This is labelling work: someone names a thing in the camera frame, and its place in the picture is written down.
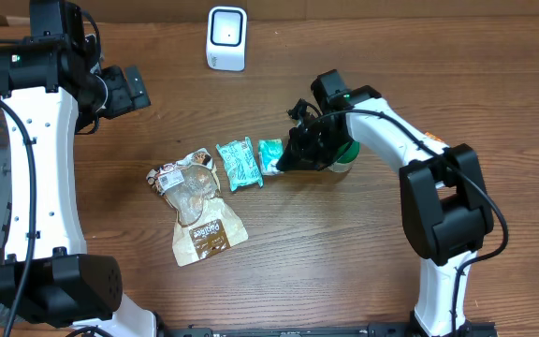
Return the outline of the teal tissue pack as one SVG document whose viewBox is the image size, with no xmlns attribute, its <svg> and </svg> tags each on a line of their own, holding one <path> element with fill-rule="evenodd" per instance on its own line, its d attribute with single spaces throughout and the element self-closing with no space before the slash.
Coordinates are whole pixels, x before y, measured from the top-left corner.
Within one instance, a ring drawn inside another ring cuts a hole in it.
<svg viewBox="0 0 539 337">
<path fill-rule="evenodd" d="M 280 174 L 281 171 L 277 169 L 277 163 L 283 153 L 283 143 L 280 139 L 261 139 L 258 142 L 261 173 L 267 176 Z"/>
</svg>

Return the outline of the green lid jar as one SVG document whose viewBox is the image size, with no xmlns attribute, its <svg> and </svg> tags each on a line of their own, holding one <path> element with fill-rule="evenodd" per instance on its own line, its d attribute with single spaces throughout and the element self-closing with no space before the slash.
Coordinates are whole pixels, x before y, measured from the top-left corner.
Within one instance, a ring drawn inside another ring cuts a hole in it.
<svg viewBox="0 0 539 337">
<path fill-rule="evenodd" d="M 336 173 L 345 173 L 349 171 L 360 151 L 360 144 L 356 141 L 345 143 L 337 152 L 336 160 L 328 167 L 329 170 Z"/>
</svg>

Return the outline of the light green snack bag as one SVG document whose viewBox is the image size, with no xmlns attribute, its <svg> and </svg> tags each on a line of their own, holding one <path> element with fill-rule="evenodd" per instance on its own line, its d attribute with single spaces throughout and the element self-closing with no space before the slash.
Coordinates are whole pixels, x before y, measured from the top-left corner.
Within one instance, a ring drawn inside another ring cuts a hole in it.
<svg viewBox="0 0 539 337">
<path fill-rule="evenodd" d="M 249 137 L 233 140 L 225 145 L 217 144 L 216 150 L 222 157 L 231 192 L 255 183 L 259 187 L 264 185 Z"/>
</svg>

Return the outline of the brown pancake snack bag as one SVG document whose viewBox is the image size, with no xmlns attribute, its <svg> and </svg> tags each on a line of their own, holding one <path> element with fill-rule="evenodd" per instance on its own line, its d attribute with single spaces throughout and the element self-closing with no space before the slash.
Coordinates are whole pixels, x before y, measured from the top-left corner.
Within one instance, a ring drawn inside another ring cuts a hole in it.
<svg viewBox="0 0 539 337">
<path fill-rule="evenodd" d="M 241 219 L 226 204 L 207 149 L 154 168 L 147 183 L 176 211 L 172 250 L 180 267 L 248 240 Z"/>
</svg>

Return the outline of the orange snack packet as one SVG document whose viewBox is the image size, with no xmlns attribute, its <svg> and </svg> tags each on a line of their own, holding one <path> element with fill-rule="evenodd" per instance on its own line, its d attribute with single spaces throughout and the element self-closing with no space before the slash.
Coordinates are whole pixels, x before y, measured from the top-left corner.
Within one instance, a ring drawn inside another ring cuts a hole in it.
<svg viewBox="0 0 539 337">
<path fill-rule="evenodd" d="M 444 142 L 442 139 L 440 139 L 440 138 L 438 138 L 437 136 L 431 134 L 430 132 L 426 132 L 426 133 L 425 133 L 425 136 L 428 137 L 428 138 L 430 138 L 430 139 L 432 139 L 432 140 L 434 140 L 434 141 L 438 141 L 438 142 L 440 142 L 440 143 L 442 143 L 442 144 L 445 144 L 445 142 Z"/>
</svg>

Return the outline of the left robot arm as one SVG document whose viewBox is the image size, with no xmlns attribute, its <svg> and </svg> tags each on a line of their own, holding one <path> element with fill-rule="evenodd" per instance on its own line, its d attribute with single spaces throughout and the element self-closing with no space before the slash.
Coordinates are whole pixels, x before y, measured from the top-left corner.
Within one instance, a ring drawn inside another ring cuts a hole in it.
<svg viewBox="0 0 539 337">
<path fill-rule="evenodd" d="M 0 48 L 11 159 L 0 303 L 11 318 L 74 336 L 159 336 L 156 314 L 124 293 L 115 258 L 88 253 L 74 175 L 75 137 L 150 98 L 135 67 L 100 65 L 100 37 L 85 33 L 92 19 L 79 6 L 32 0 L 29 14 L 29 35 Z"/>
</svg>

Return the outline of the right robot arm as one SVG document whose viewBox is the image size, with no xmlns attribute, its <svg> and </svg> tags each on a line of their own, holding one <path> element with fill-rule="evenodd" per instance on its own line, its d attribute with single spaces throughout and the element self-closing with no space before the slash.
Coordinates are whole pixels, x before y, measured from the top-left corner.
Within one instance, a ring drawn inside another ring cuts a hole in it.
<svg viewBox="0 0 539 337">
<path fill-rule="evenodd" d="M 464 314 L 471 263 L 493 229 L 478 157 L 471 147 L 450 147 L 403 120 L 369 85 L 352 90 L 337 70 L 311 85 L 314 104 L 300 99 L 277 169 L 322 170 L 354 143 L 368 147 L 398 175 L 401 222 L 421 261 L 419 296 L 410 318 L 371 323 L 369 336 L 494 336 L 492 323 Z"/>
</svg>

